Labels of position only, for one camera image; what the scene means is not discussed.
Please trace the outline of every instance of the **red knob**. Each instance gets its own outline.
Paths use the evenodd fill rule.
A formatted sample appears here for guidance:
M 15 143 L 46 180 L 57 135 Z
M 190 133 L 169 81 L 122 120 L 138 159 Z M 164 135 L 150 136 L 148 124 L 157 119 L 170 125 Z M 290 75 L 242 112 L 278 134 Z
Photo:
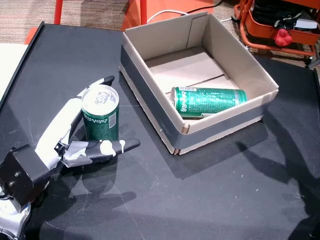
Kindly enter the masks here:
M 279 29 L 274 37 L 275 44 L 279 47 L 288 46 L 292 43 L 292 36 L 285 29 Z

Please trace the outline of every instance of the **soda can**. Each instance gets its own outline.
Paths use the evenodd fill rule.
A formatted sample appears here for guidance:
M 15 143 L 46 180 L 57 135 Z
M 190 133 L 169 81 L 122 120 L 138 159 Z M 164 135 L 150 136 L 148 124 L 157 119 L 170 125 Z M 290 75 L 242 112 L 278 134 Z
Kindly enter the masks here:
M 185 118 L 204 118 L 247 101 L 239 89 L 173 87 L 171 99 Z
M 107 85 L 89 87 L 82 96 L 87 140 L 118 140 L 119 95 Z

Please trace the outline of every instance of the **white cable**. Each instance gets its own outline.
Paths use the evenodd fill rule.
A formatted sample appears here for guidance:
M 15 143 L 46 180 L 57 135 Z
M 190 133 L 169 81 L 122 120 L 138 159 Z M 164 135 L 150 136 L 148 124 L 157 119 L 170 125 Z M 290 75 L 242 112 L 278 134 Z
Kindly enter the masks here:
M 224 19 L 224 20 L 220 20 L 220 23 L 224 23 L 224 22 L 227 22 L 227 21 L 230 21 L 230 20 L 231 20 L 231 17 L 227 18 L 227 19 Z
M 157 12 L 156 14 L 152 15 L 152 16 L 148 19 L 148 21 L 146 21 L 146 23 L 148 24 L 148 23 L 149 23 L 152 19 L 154 19 L 156 16 L 158 16 L 158 15 L 160 15 L 160 14 L 163 14 L 163 13 L 176 13 L 176 14 L 181 14 L 181 15 L 189 15 L 188 13 L 183 12 L 183 11 L 167 9 L 167 10 L 159 11 L 159 12 Z

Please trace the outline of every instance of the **gray tape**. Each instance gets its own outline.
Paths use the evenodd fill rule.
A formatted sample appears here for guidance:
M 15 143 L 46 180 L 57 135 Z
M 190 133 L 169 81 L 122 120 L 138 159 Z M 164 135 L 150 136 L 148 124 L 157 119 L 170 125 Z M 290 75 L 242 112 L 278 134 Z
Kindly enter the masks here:
M 222 133 L 228 129 L 255 119 L 261 116 L 268 106 L 268 104 L 264 104 L 206 127 L 205 129 L 201 129 L 190 134 L 184 134 L 174 126 L 123 46 L 121 48 L 121 64 L 125 68 L 128 76 L 132 79 L 145 104 L 150 110 L 152 110 L 154 118 L 162 128 L 162 131 L 169 140 L 170 144 L 176 149 L 188 148 L 192 145 L 205 141 L 216 134 Z
M 93 161 L 86 156 L 87 141 L 73 141 L 63 155 L 63 163 L 68 168 L 91 164 Z

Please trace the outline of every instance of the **white paper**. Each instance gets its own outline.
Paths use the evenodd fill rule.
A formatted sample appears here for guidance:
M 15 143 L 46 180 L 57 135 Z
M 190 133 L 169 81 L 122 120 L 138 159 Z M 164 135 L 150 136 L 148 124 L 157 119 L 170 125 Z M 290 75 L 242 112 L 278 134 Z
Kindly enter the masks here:
M 0 43 L 0 100 L 28 45 Z

